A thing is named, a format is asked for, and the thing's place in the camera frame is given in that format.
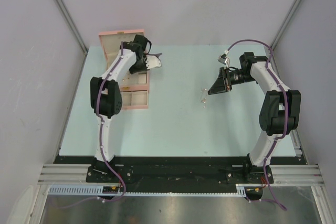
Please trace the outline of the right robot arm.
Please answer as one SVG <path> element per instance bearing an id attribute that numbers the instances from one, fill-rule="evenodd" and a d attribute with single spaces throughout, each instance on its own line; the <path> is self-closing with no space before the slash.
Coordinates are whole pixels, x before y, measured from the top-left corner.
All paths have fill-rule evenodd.
<path id="1" fill-rule="evenodd" d="M 256 82 L 265 98 L 259 114 L 261 134 L 243 165 L 243 179 L 254 183 L 267 170 L 281 140 L 299 124 L 301 93 L 286 86 L 274 72 L 266 56 L 243 53 L 240 68 L 221 67 L 218 77 L 208 90 L 209 95 L 226 93 L 236 84 Z"/>

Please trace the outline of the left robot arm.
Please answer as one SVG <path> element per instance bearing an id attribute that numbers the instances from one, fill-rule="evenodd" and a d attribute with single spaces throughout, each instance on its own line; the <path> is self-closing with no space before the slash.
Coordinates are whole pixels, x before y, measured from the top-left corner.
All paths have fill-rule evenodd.
<path id="1" fill-rule="evenodd" d="M 90 80 L 90 104 L 98 120 L 98 150 L 95 158 L 109 162 L 114 156 L 109 140 L 110 125 L 122 109 L 120 84 L 125 75 L 149 70 L 147 45 L 151 42 L 143 35 L 135 35 L 132 41 L 120 42 L 119 51 L 104 74 Z"/>

